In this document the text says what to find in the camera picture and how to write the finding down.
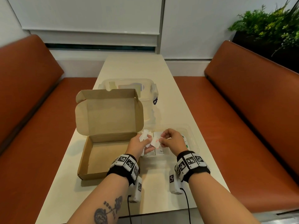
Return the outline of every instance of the black planter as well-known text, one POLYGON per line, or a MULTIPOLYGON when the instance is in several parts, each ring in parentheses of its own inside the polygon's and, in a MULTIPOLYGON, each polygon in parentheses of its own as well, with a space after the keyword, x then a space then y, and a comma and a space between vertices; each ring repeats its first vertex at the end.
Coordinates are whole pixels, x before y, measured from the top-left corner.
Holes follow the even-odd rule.
POLYGON ((297 47, 279 49, 275 52, 280 44, 256 39, 254 36, 239 31, 235 34, 232 42, 299 73, 299 48, 297 47))

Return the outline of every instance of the wristband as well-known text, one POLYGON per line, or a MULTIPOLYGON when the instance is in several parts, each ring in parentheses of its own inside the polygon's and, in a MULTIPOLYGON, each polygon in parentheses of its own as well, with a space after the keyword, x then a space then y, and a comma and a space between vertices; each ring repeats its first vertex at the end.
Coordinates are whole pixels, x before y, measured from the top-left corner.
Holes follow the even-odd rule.
POLYGON ((194 173, 211 173, 207 164, 193 151, 183 151, 177 157, 177 164, 174 170, 179 177, 180 181, 188 182, 189 178, 194 173))
POLYGON ((131 154, 122 154, 113 161, 107 176, 114 173, 119 176, 126 177, 129 181, 129 185, 135 185, 138 172, 139 167, 136 158, 131 154))

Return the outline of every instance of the blue handle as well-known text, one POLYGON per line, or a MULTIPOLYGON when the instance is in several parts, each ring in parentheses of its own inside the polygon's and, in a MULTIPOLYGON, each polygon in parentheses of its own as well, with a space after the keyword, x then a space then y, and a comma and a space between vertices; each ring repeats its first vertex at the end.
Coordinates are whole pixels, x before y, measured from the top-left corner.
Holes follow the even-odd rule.
POLYGON ((153 101, 154 105, 156 105, 157 101, 158 101, 158 97, 153 101))

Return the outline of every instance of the forearm tattoo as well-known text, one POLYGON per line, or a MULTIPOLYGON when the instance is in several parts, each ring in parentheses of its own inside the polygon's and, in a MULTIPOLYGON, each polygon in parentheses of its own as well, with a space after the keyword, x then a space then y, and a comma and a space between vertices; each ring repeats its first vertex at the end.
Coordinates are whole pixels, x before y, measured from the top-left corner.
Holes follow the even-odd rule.
POLYGON ((95 223, 96 224, 108 224, 108 217, 107 217, 107 215, 109 213, 112 213, 113 219, 115 220, 117 212, 121 208, 121 203, 122 202, 123 202, 123 197, 122 196, 120 196, 119 198, 116 198, 115 199, 114 208, 112 208, 109 203, 107 203, 106 201, 104 201, 104 206, 106 206, 107 211, 106 211, 106 209, 98 208, 95 211, 95 223))

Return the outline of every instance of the hand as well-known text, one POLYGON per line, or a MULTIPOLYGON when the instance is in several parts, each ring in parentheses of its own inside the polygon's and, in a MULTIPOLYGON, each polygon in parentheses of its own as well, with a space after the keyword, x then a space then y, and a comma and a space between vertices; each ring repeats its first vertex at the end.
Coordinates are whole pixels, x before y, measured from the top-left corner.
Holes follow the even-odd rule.
POLYGON ((147 144, 151 143, 152 141, 151 135, 147 135, 148 139, 142 142, 139 140, 140 136, 141 134, 137 134, 135 137, 131 138, 126 151, 126 154, 131 154, 136 158, 137 161, 140 158, 143 149, 144 149, 144 154, 147 154, 155 149, 155 147, 153 147, 152 145, 150 145, 148 148, 145 147, 147 144))
POLYGON ((188 150, 183 136, 175 131, 174 129, 167 129, 161 134, 161 138, 159 139, 162 147, 169 147, 171 152, 178 156, 182 151, 188 150))

